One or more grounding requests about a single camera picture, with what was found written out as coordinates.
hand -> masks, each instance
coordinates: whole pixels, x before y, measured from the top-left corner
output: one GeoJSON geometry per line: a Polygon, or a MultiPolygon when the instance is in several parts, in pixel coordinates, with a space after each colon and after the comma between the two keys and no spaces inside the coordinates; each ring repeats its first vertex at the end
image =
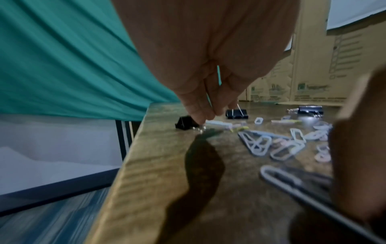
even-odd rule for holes
{"type": "Polygon", "coordinates": [[[226,106],[236,108],[247,86],[273,68],[291,38],[299,10],[299,0],[113,4],[150,71],[200,124],[221,115],[226,106]]]}
{"type": "Polygon", "coordinates": [[[332,198],[361,220],[386,210],[386,68],[368,78],[356,85],[330,134],[332,198]]]}

teal fabric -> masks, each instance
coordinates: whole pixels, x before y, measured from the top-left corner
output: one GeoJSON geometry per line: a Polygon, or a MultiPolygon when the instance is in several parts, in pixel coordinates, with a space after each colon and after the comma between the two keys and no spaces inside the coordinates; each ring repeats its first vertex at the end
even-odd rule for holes
{"type": "Polygon", "coordinates": [[[178,101],[109,0],[3,0],[0,50],[0,113],[139,121],[178,101]]]}

wooden table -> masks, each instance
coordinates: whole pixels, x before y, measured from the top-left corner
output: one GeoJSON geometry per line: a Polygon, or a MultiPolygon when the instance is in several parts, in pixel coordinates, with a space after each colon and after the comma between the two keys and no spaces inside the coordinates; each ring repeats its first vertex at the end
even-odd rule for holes
{"type": "MultiPolygon", "coordinates": [[[[291,127],[313,130],[308,123],[271,123],[296,106],[240,106],[251,129],[288,136],[291,127]],[[254,124],[256,117],[264,118],[262,125],[254,124]]],[[[332,122],[338,109],[324,111],[332,122]]],[[[237,133],[175,129],[184,115],[181,104],[149,107],[86,243],[363,243],[263,181],[260,167],[279,163],[252,156],[237,133]]],[[[315,145],[307,143],[285,164],[331,175],[330,165],[315,162],[315,145]]]]}

